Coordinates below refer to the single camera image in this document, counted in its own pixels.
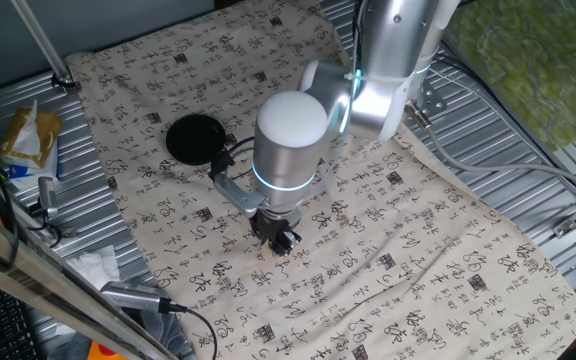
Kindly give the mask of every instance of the white tissue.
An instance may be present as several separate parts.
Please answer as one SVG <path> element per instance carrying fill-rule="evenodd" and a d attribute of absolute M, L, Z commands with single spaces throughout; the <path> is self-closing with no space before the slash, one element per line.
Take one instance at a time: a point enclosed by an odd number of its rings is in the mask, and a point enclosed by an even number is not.
<path fill-rule="evenodd" d="M 109 281 L 121 281 L 119 266 L 115 257 L 115 248 L 108 245 L 103 249 L 91 253 L 84 253 L 78 258 L 66 261 L 79 275 L 88 280 L 97 290 L 100 290 Z M 65 335 L 75 330 L 67 325 L 57 323 L 55 333 Z"/>
<path fill-rule="evenodd" d="M 37 100 L 32 104 L 30 114 L 26 116 L 26 123 L 19 130 L 17 140 L 12 146 L 12 151 L 35 156 L 41 153 L 41 144 L 37 134 Z"/>

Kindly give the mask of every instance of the gray cable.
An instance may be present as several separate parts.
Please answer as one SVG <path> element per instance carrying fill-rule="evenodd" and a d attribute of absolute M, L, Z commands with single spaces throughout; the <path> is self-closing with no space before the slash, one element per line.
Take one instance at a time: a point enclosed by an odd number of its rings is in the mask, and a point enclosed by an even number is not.
<path fill-rule="evenodd" d="M 452 156 L 448 155 L 446 150 L 441 146 L 439 143 L 439 139 L 435 135 L 435 132 L 432 128 L 427 128 L 426 132 L 430 137 L 430 140 L 435 144 L 439 153 L 451 164 L 454 166 L 468 170 L 468 171 L 476 171 L 476 172 L 493 172 L 493 171 L 510 171 L 510 170 L 520 170 L 520 169 L 530 169 L 530 170 L 540 170 L 545 171 L 551 174 L 559 175 L 565 177 L 566 179 L 576 183 L 576 175 L 573 175 L 567 171 L 558 169 L 553 166 L 548 165 L 540 165 L 540 164 L 508 164 L 508 165 L 499 165 L 499 166 L 471 166 L 461 163 L 455 160 Z"/>

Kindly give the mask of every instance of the metal rod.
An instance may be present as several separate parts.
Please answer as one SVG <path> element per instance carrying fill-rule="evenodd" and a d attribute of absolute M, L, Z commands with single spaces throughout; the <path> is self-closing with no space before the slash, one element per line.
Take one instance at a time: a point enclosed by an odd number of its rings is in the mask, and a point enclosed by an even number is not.
<path fill-rule="evenodd" d="M 28 2 L 26 0 L 10 1 L 26 24 L 28 31 L 30 31 L 30 34 L 35 39 L 35 42 L 39 45 L 41 52 L 44 53 L 44 56 L 50 63 L 50 67 L 52 67 L 55 72 L 57 80 L 62 84 L 72 84 L 73 80 L 70 77 L 70 72 L 66 67 L 66 63 L 59 56 L 48 36 L 46 36 L 44 29 L 41 27 L 41 24 L 39 24 L 39 21 L 37 21 L 37 18 L 28 5 Z"/>
<path fill-rule="evenodd" d="M 137 323 L 125 313 L 103 297 L 92 285 L 85 281 L 79 274 L 43 242 L 35 238 L 32 233 L 27 233 L 28 244 L 19 243 L 19 250 L 15 260 L 15 273 L 22 272 L 23 276 L 18 281 L 21 285 L 32 288 L 40 285 L 43 294 L 57 296 L 63 299 L 70 307 L 77 309 L 95 322 L 89 322 L 90 327 L 103 327 L 114 334 L 116 339 L 121 339 L 131 344 L 146 356 L 152 359 L 174 359 L 174 355 L 150 334 L 143 330 Z M 0 226 L 0 258 L 7 259 L 11 251 L 11 234 Z M 66 325 L 76 329 L 80 324 L 70 322 L 71 318 L 60 318 Z M 107 346 L 107 339 L 93 339 Z"/>

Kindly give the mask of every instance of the cable connector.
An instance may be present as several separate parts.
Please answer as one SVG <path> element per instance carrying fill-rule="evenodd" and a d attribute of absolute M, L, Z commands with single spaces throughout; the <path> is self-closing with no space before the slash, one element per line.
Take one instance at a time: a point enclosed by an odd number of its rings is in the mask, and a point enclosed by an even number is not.
<path fill-rule="evenodd" d="M 157 311 L 160 314 L 168 314 L 170 312 L 188 312 L 188 308 L 177 304 L 169 298 L 162 297 L 159 299 L 159 308 Z"/>
<path fill-rule="evenodd" d="M 226 170 L 228 166 L 235 165 L 235 160 L 230 156 L 230 152 L 221 150 L 210 162 L 210 172 L 208 177 L 210 180 L 215 181 L 215 176 Z"/>
<path fill-rule="evenodd" d="M 417 104 L 415 104 L 412 100 L 406 101 L 405 106 L 406 112 L 412 116 L 412 118 L 417 122 L 420 128 L 426 130 L 432 126 L 428 117 L 419 109 Z"/>

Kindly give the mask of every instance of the wrinkled cloth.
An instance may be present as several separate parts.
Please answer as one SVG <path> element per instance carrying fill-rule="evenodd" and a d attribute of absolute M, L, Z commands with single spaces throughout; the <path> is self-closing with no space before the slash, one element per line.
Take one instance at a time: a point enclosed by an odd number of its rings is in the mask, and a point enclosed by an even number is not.
<path fill-rule="evenodd" d="M 384 143 L 331 142 L 325 188 L 301 206 L 303 241 L 285 258 L 259 245 L 208 166 L 167 152 L 167 129 L 192 113 L 220 121 L 228 147 L 252 136 L 259 106 L 295 90 L 312 59 L 349 64 L 315 0 L 250 0 L 69 58 L 158 285 L 213 324 L 224 358 L 556 359 L 576 336 L 576 294 L 405 126 Z M 249 154 L 230 174 L 248 169 Z M 250 176 L 238 182 L 253 190 Z M 180 321 L 210 359 L 205 325 Z"/>

